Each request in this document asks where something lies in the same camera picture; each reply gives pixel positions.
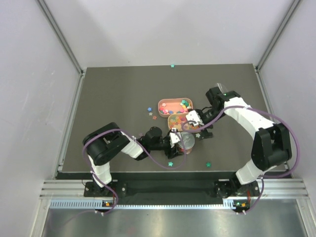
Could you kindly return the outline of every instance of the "metal can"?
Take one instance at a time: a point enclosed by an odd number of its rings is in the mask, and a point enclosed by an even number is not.
[[[191,153],[196,140],[194,138],[194,135],[191,133],[180,132],[180,134],[181,134],[184,146],[185,146],[186,154],[188,155]],[[178,142],[177,145],[179,146],[180,151],[184,153],[184,148],[183,148],[182,142],[181,141]]]

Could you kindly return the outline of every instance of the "aluminum frame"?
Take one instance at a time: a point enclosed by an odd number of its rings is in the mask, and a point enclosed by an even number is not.
[[[310,199],[297,199],[302,220],[309,237],[316,237],[316,214]]]
[[[273,48],[275,47],[276,43],[278,42],[280,36],[282,35],[285,27],[287,26],[287,24],[289,23],[289,21],[291,20],[295,10],[298,8],[299,4],[301,3],[302,0],[294,0],[291,4],[291,6],[289,7],[289,9],[287,10],[284,18],[282,19],[279,27],[276,30],[276,33],[274,34],[274,36],[272,37],[270,43],[268,44],[268,47],[266,48],[265,52],[263,53],[256,69],[258,71],[260,71],[265,63],[265,61],[267,60],[268,56],[270,55],[270,53],[272,52]]]
[[[40,237],[42,236],[45,221],[47,219],[48,210],[50,207],[50,200],[49,199],[40,199],[38,203],[37,214],[35,217],[34,224],[31,230],[31,237]]]
[[[36,2],[39,5],[39,7],[42,10],[42,12],[44,13],[47,21],[49,22],[49,24],[51,25],[51,27],[53,29],[53,32],[56,34],[56,36],[59,39],[61,45],[63,46],[65,52],[69,56],[69,59],[73,63],[74,67],[76,68],[76,70],[80,74],[82,74],[83,73],[83,69],[80,66],[78,60],[76,59],[73,51],[71,50],[71,48],[70,48],[70,46],[69,46],[64,34],[60,30],[60,28],[59,28],[54,16],[52,15],[51,11],[49,10],[49,7],[48,7],[47,3],[45,2],[45,0],[36,0]]]
[[[102,199],[112,198],[84,197],[84,184],[92,180],[46,180],[41,190],[40,199]],[[265,179],[265,189],[262,199],[309,199],[302,179]],[[229,197],[227,199],[244,199],[244,197]]]
[[[53,177],[56,177],[57,172],[62,171],[63,169],[63,164],[64,164],[64,160],[66,156],[66,151],[67,151],[67,147],[68,147],[68,143],[70,139],[71,130],[73,128],[73,124],[75,120],[75,115],[76,115],[78,102],[79,102],[79,98],[80,98],[80,94],[81,94],[81,90],[83,86],[84,77],[85,77],[85,72],[82,75],[80,75],[78,83],[77,83],[76,91],[72,100],[72,106],[67,118],[67,125],[64,131],[64,136],[61,143],[61,148],[59,151],[57,164],[55,165],[56,168],[54,170]]]

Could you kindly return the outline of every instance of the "purple cable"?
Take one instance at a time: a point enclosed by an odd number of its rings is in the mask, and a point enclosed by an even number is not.
[[[267,112],[264,112],[264,111],[261,111],[261,110],[258,110],[258,109],[254,109],[254,108],[251,108],[251,107],[244,107],[244,106],[240,106],[240,105],[234,105],[234,106],[228,106],[226,108],[224,108],[219,114],[218,116],[216,116],[215,119],[213,119],[211,122],[207,123],[206,125],[202,126],[202,127],[199,127],[198,129],[194,129],[194,130],[187,130],[184,128],[184,125],[186,125],[187,123],[189,122],[193,122],[193,121],[186,121],[184,123],[182,123],[181,127],[182,127],[182,130],[184,132],[190,132],[190,133],[193,133],[193,132],[196,132],[196,131],[201,131],[209,126],[211,126],[212,124],[214,124],[221,116],[222,114],[224,113],[225,110],[228,110],[228,109],[248,109],[248,110],[251,110],[251,111],[254,111],[254,112],[257,112],[261,115],[266,115],[266,116],[269,116],[269,117],[273,117],[274,119],[280,121],[281,123],[283,123],[283,125],[287,128],[287,130],[289,130],[289,132],[291,133],[293,139],[294,139],[294,143],[295,143],[295,146],[296,146],[296,160],[295,160],[295,163],[293,165],[293,167],[288,170],[287,172],[283,173],[283,174],[279,174],[279,175],[264,175],[263,177],[264,178],[274,178],[274,179],[278,179],[278,178],[283,178],[284,176],[287,176],[289,174],[291,174],[296,168],[297,168],[297,165],[301,159],[301,149],[300,149],[300,145],[299,145],[299,142],[298,142],[298,138],[297,136],[295,135],[294,131],[292,130],[292,128],[284,121],[282,120],[281,118],[279,118],[278,116],[276,115],[272,115],[272,114],[269,114]]]

